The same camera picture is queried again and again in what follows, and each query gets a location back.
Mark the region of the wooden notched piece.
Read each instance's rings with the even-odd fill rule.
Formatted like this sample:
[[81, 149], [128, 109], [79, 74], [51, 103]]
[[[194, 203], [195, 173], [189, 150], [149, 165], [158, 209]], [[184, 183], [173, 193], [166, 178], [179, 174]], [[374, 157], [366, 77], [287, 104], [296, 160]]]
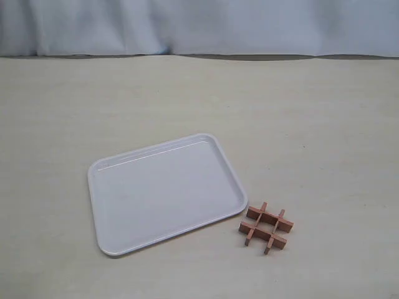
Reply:
[[[256, 218], [254, 218], [254, 216], [255, 216], [255, 213], [254, 213], [254, 211], [253, 211], [254, 208], [251, 207], [251, 206], [249, 207], [249, 209], [248, 209], [248, 211], [247, 211], [246, 217], [252, 216], [252, 219], [255, 219], [255, 220], [256, 220], [256, 221], [255, 221], [255, 224], [254, 224], [254, 227], [257, 227], [257, 226], [259, 225], [259, 223], [260, 223], [260, 221], [261, 221], [261, 219], [262, 219], [263, 212], [266, 211], [266, 207], [267, 207], [267, 203], [266, 203], [266, 202], [263, 202], [263, 204], [262, 204], [262, 206], [261, 206], [261, 208], [260, 208], [260, 212], [257, 214], [257, 217], [256, 217]], [[254, 230], [251, 229], [251, 230], [249, 231], [247, 237], [246, 237], [245, 246], [248, 246], [248, 245], [249, 245], [249, 243], [250, 243], [250, 241], [251, 241], [251, 239], [252, 239], [252, 237], [253, 237], [253, 234], [254, 234]]]
[[267, 241], [267, 245], [266, 245], [266, 248], [264, 250], [264, 255], [267, 255], [269, 253], [269, 251], [272, 249], [273, 246], [275, 246], [276, 248], [282, 250], [284, 248], [285, 244], [286, 244], [286, 241], [281, 242], [281, 241], [278, 240], [276, 242], [276, 240], [274, 238], [274, 234], [276, 233], [276, 230], [279, 228], [280, 219], [283, 218], [284, 213], [285, 213], [285, 210], [281, 209], [281, 211], [279, 213], [279, 216], [278, 216], [278, 218], [276, 220], [276, 223], [274, 225], [274, 228], [273, 228], [273, 230], [271, 232], [271, 236], [270, 236], [269, 240]]
[[[254, 218], [256, 218], [257, 214], [260, 212], [260, 209], [257, 209], [254, 207], [253, 211], [255, 213]], [[271, 214], [271, 213], [265, 211], [265, 212], [263, 212], [262, 219], [261, 219], [260, 223], [266, 223], [266, 224], [274, 226], [277, 218], [278, 218], [277, 215], [274, 215], [274, 214]], [[283, 216], [283, 218], [280, 219], [279, 228], [277, 230], [283, 231], [285, 233], [289, 233], [291, 231], [291, 229], [293, 228], [293, 226], [294, 226], [294, 223], [285, 219]]]
[[263, 230], [259, 227], [256, 227], [252, 224], [242, 221], [239, 225], [239, 231], [244, 234], [250, 234], [250, 231], [253, 231], [252, 236], [258, 239], [262, 239], [268, 241], [271, 237], [274, 239], [273, 246], [283, 248], [287, 240], [283, 237], [280, 237], [276, 234], [272, 234], [269, 231]]

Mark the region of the white plastic tray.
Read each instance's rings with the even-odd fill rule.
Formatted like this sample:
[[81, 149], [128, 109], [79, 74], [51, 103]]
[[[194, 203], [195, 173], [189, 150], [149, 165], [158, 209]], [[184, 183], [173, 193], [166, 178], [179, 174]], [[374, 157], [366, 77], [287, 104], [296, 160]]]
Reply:
[[218, 140], [185, 136], [87, 171], [96, 241], [119, 257], [240, 214], [248, 197]]

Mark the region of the white cloth backdrop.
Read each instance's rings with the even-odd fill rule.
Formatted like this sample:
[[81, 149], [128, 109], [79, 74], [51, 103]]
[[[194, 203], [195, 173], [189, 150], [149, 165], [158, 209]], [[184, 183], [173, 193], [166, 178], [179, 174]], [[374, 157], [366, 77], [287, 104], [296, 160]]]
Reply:
[[1, 55], [398, 56], [397, 1], [2, 1]]

